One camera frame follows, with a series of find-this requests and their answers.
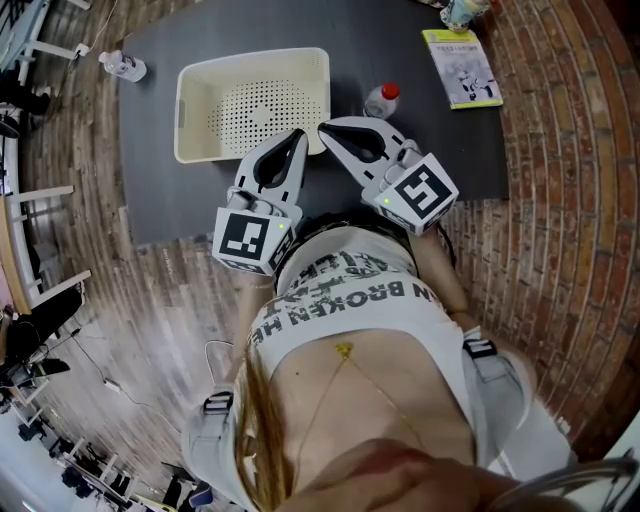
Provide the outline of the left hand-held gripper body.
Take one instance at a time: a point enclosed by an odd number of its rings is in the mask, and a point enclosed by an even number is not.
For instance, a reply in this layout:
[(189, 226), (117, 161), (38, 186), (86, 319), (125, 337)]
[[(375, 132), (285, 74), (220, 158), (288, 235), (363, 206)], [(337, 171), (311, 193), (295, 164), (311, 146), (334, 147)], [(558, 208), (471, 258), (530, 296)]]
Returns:
[(302, 209), (240, 187), (216, 214), (212, 256), (232, 270), (273, 276), (296, 239)]

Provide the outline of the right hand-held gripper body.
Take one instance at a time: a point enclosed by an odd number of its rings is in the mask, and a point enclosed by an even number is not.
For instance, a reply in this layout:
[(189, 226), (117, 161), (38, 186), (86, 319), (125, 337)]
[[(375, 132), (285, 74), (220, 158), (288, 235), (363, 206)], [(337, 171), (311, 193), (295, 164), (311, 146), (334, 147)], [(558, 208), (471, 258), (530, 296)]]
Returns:
[(413, 140), (406, 140), (381, 178), (364, 188), (362, 201), (421, 236), (451, 210), (458, 196), (458, 188), (434, 154), (423, 156)]

